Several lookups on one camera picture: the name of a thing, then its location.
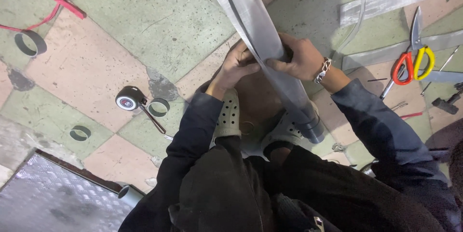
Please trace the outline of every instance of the diamond plate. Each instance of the diamond plate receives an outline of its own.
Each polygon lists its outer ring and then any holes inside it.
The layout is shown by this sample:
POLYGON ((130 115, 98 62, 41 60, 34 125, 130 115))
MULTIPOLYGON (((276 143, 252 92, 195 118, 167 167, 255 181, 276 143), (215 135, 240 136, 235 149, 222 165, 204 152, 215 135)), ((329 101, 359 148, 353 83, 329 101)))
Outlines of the diamond plate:
POLYGON ((0 192, 2 232, 117 232, 131 207, 33 154, 0 192))

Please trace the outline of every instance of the chain bracelet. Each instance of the chain bracelet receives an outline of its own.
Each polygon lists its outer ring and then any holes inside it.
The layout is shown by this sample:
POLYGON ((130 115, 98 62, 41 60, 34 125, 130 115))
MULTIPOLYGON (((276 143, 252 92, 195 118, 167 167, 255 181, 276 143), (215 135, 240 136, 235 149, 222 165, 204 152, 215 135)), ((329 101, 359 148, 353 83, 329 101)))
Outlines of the chain bracelet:
POLYGON ((321 82, 321 79, 327 74, 327 71, 328 69, 330 69, 330 66, 331 66, 331 59, 326 57, 325 62, 323 63, 323 66, 321 68, 321 72, 313 80, 316 84, 319 84, 321 82))

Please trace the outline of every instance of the red handle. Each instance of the red handle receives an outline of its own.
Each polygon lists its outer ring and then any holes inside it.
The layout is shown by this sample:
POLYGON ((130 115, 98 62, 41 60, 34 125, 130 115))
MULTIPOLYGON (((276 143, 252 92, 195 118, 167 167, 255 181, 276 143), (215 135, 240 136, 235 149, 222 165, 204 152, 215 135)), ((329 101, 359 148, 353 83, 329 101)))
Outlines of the red handle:
POLYGON ((410 84, 410 82, 413 80, 413 60, 412 60, 412 52, 408 53, 402 53, 401 57, 397 62, 395 63, 394 70, 392 71, 392 80, 394 83, 400 86, 404 86, 407 84, 410 84), (408 77, 405 81, 400 81, 399 80, 399 68, 401 67, 401 64, 405 60, 405 67, 407 68, 408 71, 408 77))

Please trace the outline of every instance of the scissors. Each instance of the scissors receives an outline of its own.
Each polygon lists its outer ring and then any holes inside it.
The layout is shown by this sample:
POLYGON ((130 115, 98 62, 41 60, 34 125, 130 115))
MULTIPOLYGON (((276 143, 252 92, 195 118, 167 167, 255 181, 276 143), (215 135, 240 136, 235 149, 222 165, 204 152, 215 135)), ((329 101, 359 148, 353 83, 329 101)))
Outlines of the scissors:
POLYGON ((397 85, 401 85, 401 86, 407 85, 413 79, 422 80, 426 76, 428 76, 429 73, 431 73, 432 69, 434 68, 434 63, 436 62, 434 52, 432 52, 432 50, 428 46, 423 45, 423 43, 421 43, 421 37, 420 37, 421 22, 422 22, 421 8, 418 6, 418 8, 415 11, 415 16, 413 17, 412 28, 410 29, 410 45, 408 46, 407 51, 405 53, 402 53, 399 60, 397 60, 396 64, 394 65, 393 71, 392 71, 392 79, 397 85), (413 61, 412 61, 412 51, 414 50, 418 50, 418 55, 416 56, 415 64, 413 64, 413 61), (423 56, 425 53, 428 55, 428 58, 429 58, 428 66, 426 67, 423 74, 418 75, 418 70, 420 69, 421 61, 423 60, 423 56), (406 80, 400 81, 398 72, 399 72, 399 68, 401 64, 404 61, 407 67, 408 77, 406 80))

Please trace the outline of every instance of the concrete floor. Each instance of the concrete floor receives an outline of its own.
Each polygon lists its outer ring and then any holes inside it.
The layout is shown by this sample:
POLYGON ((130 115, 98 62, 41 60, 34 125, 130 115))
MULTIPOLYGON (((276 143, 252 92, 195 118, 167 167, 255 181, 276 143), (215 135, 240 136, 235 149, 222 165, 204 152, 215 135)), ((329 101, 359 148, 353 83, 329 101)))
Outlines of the concrete floor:
MULTIPOLYGON (((28 150, 38 147, 103 179, 149 191, 170 141, 144 113, 118 108, 115 95, 122 87, 134 85, 149 99, 168 100, 170 111, 158 120, 173 136, 187 101, 220 67, 229 46, 239 36, 216 0, 71 1, 88 17, 80 20, 62 9, 54 21, 37 28, 48 45, 48 51, 37 58, 20 53, 14 46, 14 32, 0 30, 0 185, 13 174, 28 150), (68 133, 75 125, 89 128, 91 137, 85 142, 73 140, 68 133)), ((353 0, 263 1, 279 31, 308 37, 326 56, 332 55, 353 27, 339 28, 338 12, 340 4, 353 0)), ((51 0, 1 2, 0 23, 20 28, 35 24, 55 5, 51 0)), ((462 29, 462 4, 463 0, 420 2, 428 25, 423 35, 462 29)), ((351 54, 408 39, 416 5, 365 20, 343 52, 351 54)), ((435 52, 436 69, 452 51, 435 52)), ((389 77, 390 67, 390 62, 368 66, 349 76, 359 78, 367 89, 379 94, 387 81, 367 80, 389 77)), ((463 51, 455 55, 448 70, 463 72, 463 51)), ((241 107, 249 110, 242 118, 258 119, 259 124, 272 117, 281 106, 278 103, 250 109, 256 107, 256 101, 262 105, 262 97, 268 98, 250 89, 250 83, 264 86, 265 79, 255 76, 243 81, 246 84, 237 89, 241 107)), ((433 84, 422 98, 419 94, 425 84, 395 86, 385 103, 392 107, 408 102, 397 111, 399 115, 423 111, 423 116, 409 118, 407 123, 430 147, 444 147, 449 141, 432 135, 461 119, 463 112, 449 116, 431 106, 437 97, 448 98, 455 92, 451 84, 433 84)), ((328 93, 314 83, 304 85, 327 127, 325 141, 307 143, 306 148, 325 159, 357 164, 357 168, 371 162, 372 156, 333 107, 328 93), (334 143, 348 145, 345 154, 334 153, 334 143)), ((457 105, 463 108, 463 101, 457 105)))

